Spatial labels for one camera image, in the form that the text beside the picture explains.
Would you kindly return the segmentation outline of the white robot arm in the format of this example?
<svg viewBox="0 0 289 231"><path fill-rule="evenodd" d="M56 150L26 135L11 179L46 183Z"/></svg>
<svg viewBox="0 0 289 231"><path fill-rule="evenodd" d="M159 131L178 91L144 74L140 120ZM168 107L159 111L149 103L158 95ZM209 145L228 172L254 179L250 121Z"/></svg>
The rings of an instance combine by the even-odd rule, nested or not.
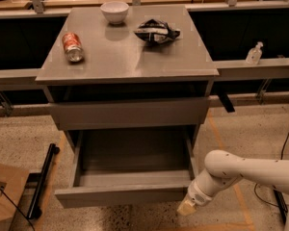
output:
<svg viewBox="0 0 289 231"><path fill-rule="evenodd" d="M204 169L191 182L177 212L188 216L196 206L205 206L217 193L242 179L289 195L289 160L242 158L213 150L204 159ZM284 231L289 231L289 211Z"/></svg>

